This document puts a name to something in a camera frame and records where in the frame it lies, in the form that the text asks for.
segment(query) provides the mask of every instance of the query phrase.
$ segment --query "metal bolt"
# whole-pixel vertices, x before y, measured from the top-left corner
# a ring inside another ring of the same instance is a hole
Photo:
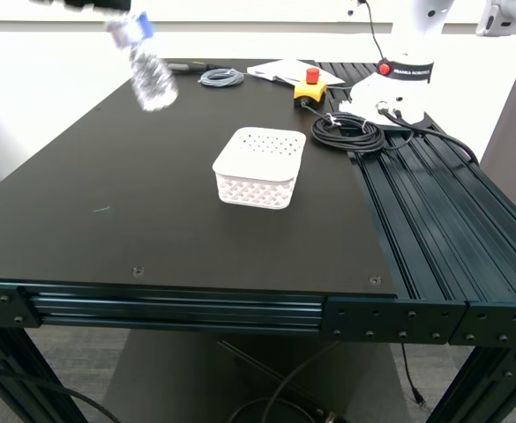
[[[380,276],[370,276],[370,284],[374,286],[381,285],[381,277]]]
[[[139,266],[132,269],[132,276],[134,278],[141,278],[142,276],[144,276],[144,267]]]

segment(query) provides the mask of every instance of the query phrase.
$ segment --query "basket lid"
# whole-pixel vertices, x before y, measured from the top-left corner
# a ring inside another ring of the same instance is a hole
[[[306,136],[294,130],[241,128],[230,138],[213,164],[224,176],[284,182],[301,166]]]

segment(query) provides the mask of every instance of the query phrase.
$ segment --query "black cable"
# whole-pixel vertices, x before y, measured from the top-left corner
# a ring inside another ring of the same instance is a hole
[[[410,371],[408,370],[407,363],[407,353],[405,352],[405,345],[400,344],[400,348],[402,349],[402,359],[405,361],[405,372],[407,373],[407,379],[408,384],[410,385],[410,389],[413,391],[416,403],[421,407],[424,407],[426,405],[426,400],[424,399],[423,394],[421,394],[420,391],[415,387],[415,385],[413,384],[413,380],[410,377]]]
[[[343,112],[334,112],[326,117],[304,103],[301,107],[318,116],[310,131],[312,136],[322,144],[345,152],[376,152],[385,145],[385,133],[375,123]],[[343,136],[340,130],[351,130],[358,135]]]
[[[322,350],[312,354],[307,360],[303,361],[300,365],[295,367],[295,370],[289,373],[289,375],[285,379],[283,379],[283,382],[281,382],[277,390],[273,393],[272,397],[269,398],[269,402],[267,403],[264,409],[264,414],[261,416],[261,423],[267,423],[267,416],[271,411],[273,403],[277,400],[277,397],[279,396],[283,388],[285,388],[287,384],[291,382],[291,379],[293,379],[305,367],[309,366],[310,363],[319,359],[320,357],[328,353],[330,350],[332,350],[337,344],[339,344],[339,342],[332,342],[329,346],[326,346]]]
[[[251,405],[254,405],[257,403],[263,403],[263,402],[269,401],[269,400],[270,400],[270,398],[258,398],[258,399],[254,399],[254,400],[242,405],[240,408],[238,408],[235,412],[233,412],[230,415],[230,418],[227,420],[227,423],[234,423],[234,420],[236,419],[236,417],[238,417],[238,414],[240,414],[240,412],[242,412],[242,410],[250,407]],[[310,423],[316,423],[314,421],[314,419],[311,417],[311,415],[308,414],[303,408],[299,407],[297,404],[293,404],[293,403],[286,401],[284,399],[281,399],[281,398],[275,399],[275,402],[282,403],[282,404],[288,405],[290,407],[293,407],[294,409],[298,410]]]
[[[399,150],[400,148],[404,147],[405,145],[408,145],[414,138],[415,138],[415,133],[411,130],[410,135],[408,136],[407,139],[405,139],[404,143],[402,143],[400,145],[393,145],[393,146],[386,145],[383,148],[385,148],[386,151]]]
[[[329,90],[351,90],[353,86],[329,86]]]
[[[102,414],[104,414],[107,418],[109,418],[113,423],[122,423],[112,412],[107,410],[105,407],[97,403],[96,401],[92,400],[90,397],[87,397],[76,390],[70,390],[69,388],[65,388],[64,386],[58,385],[57,383],[45,381],[44,379],[41,379],[39,377],[33,377],[28,375],[19,375],[12,372],[5,372],[3,370],[0,370],[0,377],[6,377],[9,379],[14,379],[16,381],[21,382],[29,382],[33,385],[40,386],[41,388],[44,388],[46,390],[53,390],[55,392],[58,392],[63,395],[68,395],[70,397],[75,397],[77,399],[80,399],[84,403],[88,403],[91,405],[94,409],[98,410]]]
[[[373,17],[371,16],[371,6],[368,3],[367,0],[358,0],[358,3],[365,3],[367,6],[367,12],[370,14],[370,28],[371,28],[371,36],[373,37],[373,40],[375,41],[375,45],[378,46],[379,55],[381,56],[381,60],[385,60],[385,57],[383,56],[383,51],[381,51],[381,47],[379,46],[378,39],[375,37],[375,29],[373,28]]]
[[[435,137],[440,137],[440,138],[444,139],[445,141],[449,141],[452,144],[457,145],[459,148],[461,148],[461,150],[463,150],[465,152],[465,154],[467,154],[467,156],[469,156],[469,158],[477,166],[479,166],[479,159],[477,159],[477,156],[475,156],[475,153],[467,145],[465,145],[464,143],[459,141],[458,138],[454,138],[450,135],[443,134],[441,132],[438,132],[437,130],[427,130],[425,128],[418,128],[417,126],[411,125],[410,123],[405,122],[402,119],[402,116],[401,116],[399,110],[395,110],[395,114],[397,115],[397,117],[394,117],[393,115],[391,115],[389,113],[388,110],[385,110],[385,109],[380,110],[380,113],[382,115],[384,115],[387,119],[389,119],[391,122],[394,122],[394,123],[398,124],[399,126],[402,126],[403,128],[408,128],[408,129],[410,129],[416,133],[420,133],[420,134],[428,134],[428,135],[433,135]]]

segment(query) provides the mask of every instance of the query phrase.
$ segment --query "white robot link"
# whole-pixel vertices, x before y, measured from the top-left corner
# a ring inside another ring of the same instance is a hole
[[[381,125],[394,125],[379,113],[381,108],[391,114],[400,110],[409,123],[422,121],[435,44],[453,1],[405,1],[401,18],[393,24],[393,52],[382,58],[376,73],[354,85],[351,102],[342,105],[341,111]],[[516,0],[487,0],[477,35],[498,37],[515,30]]]

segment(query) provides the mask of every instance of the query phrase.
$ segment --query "plastic water bottle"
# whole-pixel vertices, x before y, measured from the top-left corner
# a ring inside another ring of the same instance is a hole
[[[177,98],[176,80],[168,65],[153,51],[153,27],[145,12],[107,23],[120,49],[130,50],[132,88],[146,112],[161,110]]]

